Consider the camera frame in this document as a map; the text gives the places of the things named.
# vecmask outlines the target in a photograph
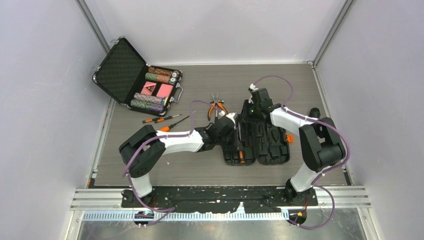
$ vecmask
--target white wall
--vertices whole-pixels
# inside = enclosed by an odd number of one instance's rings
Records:
[[[59,240],[109,102],[105,53],[73,0],[0,3],[0,239]]]
[[[319,74],[383,239],[423,239],[424,2],[356,1]]]
[[[344,0],[87,0],[150,64],[313,60]]]

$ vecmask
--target metal frame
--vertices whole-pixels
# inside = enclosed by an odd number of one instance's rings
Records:
[[[103,154],[103,149],[105,147],[105,143],[106,143],[106,137],[108,136],[108,132],[109,132],[109,127],[111,125],[111,119],[112,119],[112,115],[114,113],[114,109],[115,109],[115,104],[116,101],[113,98],[110,98],[109,100],[109,105],[107,107],[107,111],[106,114],[104,116],[104,121],[103,121],[103,125],[101,127],[101,132],[100,132],[100,137],[99,140],[97,142],[97,147],[96,147],[96,151],[94,154],[94,159],[93,159],[93,164],[91,167],[91,171],[90,171],[90,176],[89,176],[89,180],[90,179],[95,179],[96,175],[97,175],[97,171],[98,171],[98,166],[100,164],[100,160],[102,158],[102,154]]]
[[[81,12],[84,14],[88,24],[90,25],[93,33],[98,39],[103,50],[107,53],[110,50],[109,44],[105,39],[104,34],[102,33],[99,25],[97,24],[94,16],[92,15],[87,3],[85,0],[75,0],[78,4]],[[324,111],[327,116],[331,115],[331,109],[326,100],[325,89],[322,85],[317,66],[325,54],[327,48],[329,47],[332,39],[339,30],[343,20],[345,19],[347,13],[349,12],[351,6],[355,0],[346,0],[341,8],[334,24],[332,25],[330,31],[328,32],[322,46],[319,49],[315,59],[309,61],[308,64],[312,66],[312,71],[318,86],[319,94],[321,96],[322,103],[324,105]],[[96,153],[93,158],[92,171],[90,175],[91,178],[96,178],[97,168],[100,164],[100,159],[103,153],[105,140],[108,134],[110,120],[113,115],[115,108],[115,101],[111,98],[109,102],[108,110],[105,114],[101,134],[97,144]],[[335,207],[336,208],[355,208],[358,210],[363,229],[365,231],[366,237],[368,239],[379,239],[378,232],[376,231],[376,226],[374,225],[372,218],[372,208],[368,195],[363,186],[327,186],[326,187],[335,198]],[[76,240],[81,228],[81,224],[84,218],[85,211],[141,211],[146,210],[145,208],[122,208],[121,201],[122,195],[121,192],[126,188],[94,188],[94,189],[77,189],[75,191],[75,196],[73,198],[70,212],[69,225],[67,226],[67,240]],[[309,206],[311,209],[328,209],[331,208],[331,199],[320,188],[315,188],[316,196],[318,200],[318,206]],[[243,204],[240,204],[238,211],[244,209]],[[295,210],[302,209],[302,207],[281,207],[282,211],[285,210]]]
[[[339,30],[340,26],[343,23],[343,20],[348,15],[352,5],[355,3],[356,0],[346,0],[341,7],[340,12],[338,13],[337,17],[335,18],[335,21],[333,25],[330,28],[330,31],[328,32],[327,36],[325,37],[324,42],[322,43],[321,47],[319,48],[318,54],[316,55],[315,59],[313,60],[313,67],[317,66],[321,58],[323,57],[324,53],[326,52],[327,48],[329,47],[331,41],[333,40],[334,36],[336,35],[337,31]]]
[[[326,186],[334,196],[336,208],[371,208],[370,200],[363,186]],[[140,208],[122,208],[122,191],[127,188],[92,188],[77,189],[70,206],[71,211],[85,210],[147,210]],[[322,189],[315,187],[318,206],[308,209],[331,208],[331,198]],[[303,209],[302,206],[280,207],[281,209]]]
[[[87,5],[85,0],[75,0],[76,4],[78,4],[79,9],[81,10],[82,14],[84,14],[85,19],[87,20],[88,24],[90,25],[95,37],[97,38],[98,42],[100,43],[103,50],[108,53],[111,50],[111,47],[109,47],[108,41],[106,41],[105,36],[102,33],[102,30],[100,29],[99,25],[96,22],[96,19],[94,18],[92,12],[90,11],[89,6]]]

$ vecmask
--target orange pliers handle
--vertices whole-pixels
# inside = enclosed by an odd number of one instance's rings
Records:
[[[227,111],[227,109],[224,107],[224,105],[223,105],[223,103],[222,102],[218,102],[218,103],[215,103],[215,107],[218,107],[218,108],[220,108],[222,111],[224,111],[224,113],[225,113],[225,115],[227,115],[228,114],[228,111]],[[207,112],[207,120],[208,121],[210,121],[211,120],[211,115],[212,115],[212,111],[214,110],[214,107],[213,106],[211,106],[210,108],[209,108],[209,111]]]

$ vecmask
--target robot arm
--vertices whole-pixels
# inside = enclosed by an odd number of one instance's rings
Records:
[[[346,156],[346,150],[339,135],[325,126],[309,121],[314,119],[335,126],[328,117],[319,119],[318,108],[312,108],[309,116],[304,116],[280,104],[273,104],[265,88],[251,91],[251,116],[257,117],[276,127],[286,129],[300,137],[300,146],[304,163],[298,172],[286,183],[284,195],[291,202],[298,195],[307,193],[312,188],[313,180],[323,170],[336,164]]]
[[[210,123],[206,127],[197,127],[194,131],[163,132],[157,131],[152,125],[145,125],[119,147],[123,162],[127,165],[131,157],[142,143],[150,138],[162,137],[146,145],[129,168],[131,181],[139,197],[144,197],[152,191],[149,172],[163,155],[177,152],[203,152],[212,150],[216,145],[223,145],[229,140],[235,129],[236,113],[229,113]],[[185,137],[170,137],[172,135],[188,135]]]

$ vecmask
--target black mounting plate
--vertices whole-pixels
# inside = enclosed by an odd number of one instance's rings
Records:
[[[246,213],[277,213],[278,207],[317,206],[313,188],[302,199],[288,203],[280,186],[154,186],[142,198],[150,207],[175,207],[176,213],[228,213],[235,212],[243,202]],[[132,190],[122,191],[122,208],[142,208]]]

